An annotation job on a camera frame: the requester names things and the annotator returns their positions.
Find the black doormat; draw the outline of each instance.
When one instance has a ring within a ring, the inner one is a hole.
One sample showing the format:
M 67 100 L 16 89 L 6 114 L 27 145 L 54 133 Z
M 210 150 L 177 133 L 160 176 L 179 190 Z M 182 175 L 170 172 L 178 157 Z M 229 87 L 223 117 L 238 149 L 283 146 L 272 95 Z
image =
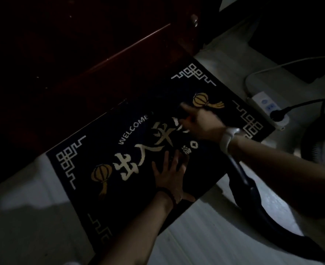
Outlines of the black doormat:
M 262 141 L 274 128 L 199 62 L 175 67 L 152 91 L 123 102 L 47 152 L 95 251 L 149 203 L 164 152 L 190 155 L 183 189 L 201 197 L 225 174 L 218 145 L 194 138 L 178 123 L 179 104 L 213 111 L 227 126 Z M 189 206 L 181 201 L 162 229 Z

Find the watch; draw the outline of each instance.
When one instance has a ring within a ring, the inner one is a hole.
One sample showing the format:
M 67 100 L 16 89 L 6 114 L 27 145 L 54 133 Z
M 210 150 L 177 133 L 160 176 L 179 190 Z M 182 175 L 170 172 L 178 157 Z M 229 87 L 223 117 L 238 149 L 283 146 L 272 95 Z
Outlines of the watch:
M 236 128 L 236 127 L 226 128 L 224 131 L 224 134 L 222 134 L 222 137 L 221 137 L 221 140 L 219 143 L 220 150 L 225 154 L 229 154 L 227 148 L 228 148 L 230 141 L 236 134 L 240 134 L 240 133 L 241 133 L 241 129 L 239 129 L 239 128 Z

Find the hand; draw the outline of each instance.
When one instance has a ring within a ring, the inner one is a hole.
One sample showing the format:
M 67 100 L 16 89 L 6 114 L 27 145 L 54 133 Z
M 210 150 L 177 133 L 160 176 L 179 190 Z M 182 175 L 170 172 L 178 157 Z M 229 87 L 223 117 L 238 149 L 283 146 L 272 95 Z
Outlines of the hand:
M 180 120 L 185 129 L 190 130 L 197 138 L 220 142 L 225 125 L 218 116 L 211 111 L 188 106 L 186 103 L 181 103 L 181 107 L 191 115 L 187 119 Z
M 180 153 L 178 150 L 175 152 L 171 168 L 168 169 L 168 151 L 165 151 L 164 166 L 162 173 L 160 173 L 155 162 L 151 163 L 152 170 L 154 171 L 156 187 L 163 187 L 168 189 L 173 197 L 175 197 L 176 203 L 178 204 L 182 199 L 190 202 L 195 202 L 195 198 L 182 190 L 183 175 L 186 172 L 189 156 L 186 156 L 183 163 L 178 171 L 176 167 L 178 165 Z

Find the extension cord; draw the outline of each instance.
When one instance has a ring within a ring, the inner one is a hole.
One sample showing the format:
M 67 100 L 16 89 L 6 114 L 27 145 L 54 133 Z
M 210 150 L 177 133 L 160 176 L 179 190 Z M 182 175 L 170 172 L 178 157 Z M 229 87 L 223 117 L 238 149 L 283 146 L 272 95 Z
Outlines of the extension cord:
M 290 118 L 287 114 L 284 116 L 284 119 L 279 122 L 275 122 L 271 119 L 271 112 L 281 110 L 281 108 L 263 91 L 259 92 L 251 98 L 247 98 L 247 102 L 254 109 L 260 112 L 264 118 L 266 118 L 266 120 L 278 130 L 284 130 L 285 126 L 290 121 Z

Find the white tile floor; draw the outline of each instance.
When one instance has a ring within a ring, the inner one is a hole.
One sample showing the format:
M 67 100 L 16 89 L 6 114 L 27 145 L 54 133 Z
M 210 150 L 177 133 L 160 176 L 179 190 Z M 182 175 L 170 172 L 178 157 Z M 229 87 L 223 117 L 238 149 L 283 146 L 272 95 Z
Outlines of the white tile floor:
M 200 61 L 240 97 L 246 75 L 276 64 L 251 49 L 252 24 L 246 22 L 215 39 Z M 280 106 L 325 97 L 325 76 L 310 85 L 286 70 L 256 75 L 251 91 L 267 91 Z M 285 131 L 266 141 L 293 152 L 301 134 L 319 113 L 311 105 L 290 113 Z M 262 203 L 281 225 L 300 232 L 287 205 L 259 179 Z M 283 252 L 243 219 L 232 200 L 227 177 L 178 218 L 157 239 L 149 265 L 155 264 L 320 264 Z M 49 160 L 43 154 L 0 184 L 0 264 L 86 264 L 93 250 Z

